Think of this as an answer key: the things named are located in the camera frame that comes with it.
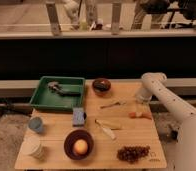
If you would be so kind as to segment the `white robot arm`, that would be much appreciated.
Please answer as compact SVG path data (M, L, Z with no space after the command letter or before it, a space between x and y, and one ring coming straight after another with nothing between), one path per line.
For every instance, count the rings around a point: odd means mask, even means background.
M196 108L165 86L167 76L162 72L148 72L141 76L141 87L135 94L139 103L155 96L180 123L174 171L196 171Z

